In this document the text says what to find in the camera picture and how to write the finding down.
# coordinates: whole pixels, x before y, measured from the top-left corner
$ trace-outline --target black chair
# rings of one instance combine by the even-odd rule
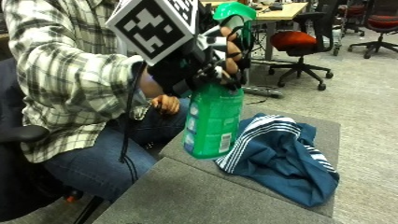
[[[40,126],[23,126],[24,93],[16,79],[16,61],[0,62],[0,222],[23,217],[63,196],[72,202],[83,192],[65,186],[40,163],[28,162],[22,142],[48,135]],[[93,197],[75,223],[85,223],[104,199]]]
[[[380,33],[377,41],[368,43],[352,44],[349,52],[353,47],[365,46],[368,48],[364,58],[369,59],[373,51],[377,53],[380,48],[390,49],[398,52],[398,45],[384,42],[384,35],[398,34],[398,1],[396,0],[370,0],[365,17],[366,27]]]
[[[326,85],[324,79],[313,72],[313,70],[326,71],[326,78],[333,77],[330,68],[309,65],[304,63],[304,56],[333,49],[332,26],[334,15],[337,13],[338,0],[320,0],[314,12],[298,14],[294,21],[300,24],[301,32],[289,31],[280,32],[272,36],[272,44],[278,51],[286,51],[289,56],[300,57],[298,63],[277,64],[270,66],[269,74],[274,73],[276,68],[290,68],[290,70],[281,76],[277,86],[284,87],[284,78],[297,72],[297,77],[301,73],[308,73],[320,81],[318,89],[324,91]],[[308,34],[306,22],[313,22],[314,36]],[[325,47],[324,38],[329,39],[329,45]]]
[[[360,36],[365,36],[365,31],[361,30],[361,23],[366,12],[366,1],[364,0],[341,0],[338,7],[338,17],[345,20],[345,29],[342,36],[348,33],[348,30],[353,30],[360,33]]]

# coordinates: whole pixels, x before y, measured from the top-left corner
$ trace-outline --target chair base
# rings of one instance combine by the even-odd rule
[[[345,25],[345,31],[344,31],[342,36],[346,35],[348,30],[353,30],[356,33],[360,33],[360,36],[365,36],[365,31],[360,29],[360,26],[357,24],[348,23]]]
[[[377,53],[380,48],[382,48],[382,47],[386,49],[390,49],[398,53],[398,49],[397,49],[398,45],[384,42],[384,34],[381,34],[377,41],[372,41],[372,42],[361,43],[361,44],[352,44],[349,46],[349,52],[352,52],[352,47],[356,47],[356,46],[365,46],[368,48],[365,55],[364,55],[365,59],[369,59],[372,56],[372,53],[373,52]]]
[[[304,63],[304,57],[300,57],[298,59],[298,63],[293,63],[293,64],[276,64],[270,66],[270,70],[269,70],[269,74],[273,75],[274,74],[274,69],[276,68],[290,68],[290,70],[280,77],[278,82],[277,82],[277,86],[278,87],[284,87],[285,86],[285,82],[284,82],[284,78],[288,77],[289,75],[292,75],[294,72],[297,72],[297,77],[301,77],[301,73],[305,72],[306,74],[309,74],[314,79],[318,80],[320,84],[318,84],[318,90],[324,91],[326,89],[326,85],[324,83],[324,79],[322,77],[320,77],[313,70],[321,70],[326,72],[326,78],[332,78],[333,77],[333,72],[330,68],[325,68],[325,67],[320,67],[320,66],[314,66],[310,64],[305,64]]]
[[[104,202],[104,198],[100,198],[99,196],[95,196],[92,200],[89,201],[85,210],[79,215],[77,219],[75,220],[75,224],[84,224],[88,220],[92,213],[96,211],[101,203]]]

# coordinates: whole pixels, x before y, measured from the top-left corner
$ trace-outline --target blue jacket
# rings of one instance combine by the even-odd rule
[[[332,197],[340,175],[313,147],[314,134],[312,125],[260,113],[241,121],[236,145],[216,163],[297,203],[317,206]]]

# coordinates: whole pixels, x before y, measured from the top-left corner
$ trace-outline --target spray bottle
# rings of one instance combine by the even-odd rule
[[[237,34],[250,42],[252,20],[256,11],[240,3],[221,4],[213,19],[224,26],[242,26]],[[228,90],[217,83],[205,84],[192,94],[185,121],[183,145],[199,160],[213,160],[227,155],[237,140],[237,127],[242,108],[244,91]]]

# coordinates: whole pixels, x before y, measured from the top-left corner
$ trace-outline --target jeans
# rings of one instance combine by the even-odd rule
[[[144,144],[167,143],[184,129],[189,100],[180,99],[179,114],[164,117],[151,108],[143,121],[131,128],[127,156],[133,161],[139,178],[157,162]],[[132,174],[120,163],[124,143],[124,119],[120,125],[107,125],[95,146],[61,153],[43,164],[63,183],[112,203],[132,186]]]

